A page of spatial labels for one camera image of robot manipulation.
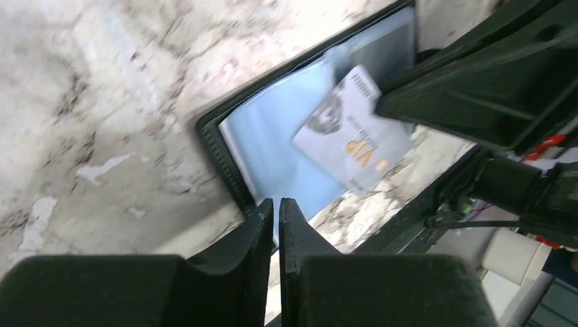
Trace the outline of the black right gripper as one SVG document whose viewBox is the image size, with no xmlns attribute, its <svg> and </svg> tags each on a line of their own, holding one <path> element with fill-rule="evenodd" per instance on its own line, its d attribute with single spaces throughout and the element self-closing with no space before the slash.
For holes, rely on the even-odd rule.
<svg viewBox="0 0 578 327">
<path fill-rule="evenodd" d="M 530 151 L 577 118 L 577 2 L 508 1 L 387 85 L 377 115 L 495 151 Z M 476 146 L 436 185 L 429 230 L 516 228 L 577 247 L 577 161 Z"/>
</svg>

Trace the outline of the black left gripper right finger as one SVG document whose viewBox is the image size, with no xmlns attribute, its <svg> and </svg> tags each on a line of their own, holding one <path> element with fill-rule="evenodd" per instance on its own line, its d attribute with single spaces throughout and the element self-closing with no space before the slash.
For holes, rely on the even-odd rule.
<svg viewBox="0 0 578 327">
<path fill-rule="evenodd" d="M 279 208 L 283 326 L 495 326 L 476 273 L 449 255 L 343 254 Z"/>
</svg>

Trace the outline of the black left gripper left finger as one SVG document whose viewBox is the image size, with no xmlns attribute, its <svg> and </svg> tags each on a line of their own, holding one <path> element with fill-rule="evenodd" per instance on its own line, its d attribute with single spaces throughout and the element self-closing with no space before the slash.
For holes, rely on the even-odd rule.
<svg viewBox="0 0 578 327">
<path fill-rule="evenodd" d="M 262 326 L 273 202 L 179 255 L 37 255 L 1 281 L 2 326 Z"/>
</svg>

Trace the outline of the silver VIP credit card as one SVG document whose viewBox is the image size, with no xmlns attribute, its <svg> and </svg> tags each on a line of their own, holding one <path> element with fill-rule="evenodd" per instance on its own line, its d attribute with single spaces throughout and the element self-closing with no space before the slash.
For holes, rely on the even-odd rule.
<svg viewBox="0 0 578 327">
<path fill-rule="evenodd" d="M 357 65 L 293 138 L 297 148 L 358 196 L 370 191 L 413 147 L 411 129 L 374 113 L 381 91 Z"/>
</svg>

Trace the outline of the black leather card holder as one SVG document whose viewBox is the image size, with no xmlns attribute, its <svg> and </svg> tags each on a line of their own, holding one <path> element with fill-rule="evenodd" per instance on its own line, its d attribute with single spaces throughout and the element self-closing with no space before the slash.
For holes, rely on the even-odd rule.
<svg viewBox="0 0 578 327">
<path fill-rule="evenodd" d="M 349 189 L 296 147 L 293 138 L 357 65 L 381 91 L 416 63 L 416 5 L 397 1 L 211 106 L 196 133 L 246 215 L 264 200 L 295 199 L 311 219 Z"/>
</svg>

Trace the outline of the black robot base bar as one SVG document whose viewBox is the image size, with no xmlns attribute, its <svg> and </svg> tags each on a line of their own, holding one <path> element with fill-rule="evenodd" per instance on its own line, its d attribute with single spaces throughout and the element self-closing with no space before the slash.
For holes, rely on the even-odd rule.
<svg viewBox="0 0 578 327">
<path fill-rule="evenodd" d="M 354 254 L 398 254 L 418 238 L 425 221 L 443 204 L 454 203 L 471 191 L 490 151 L 475 146 L 448 168 L 419 195 L 407 203 L 377 232 L 361 243 Z"/>
</svg>

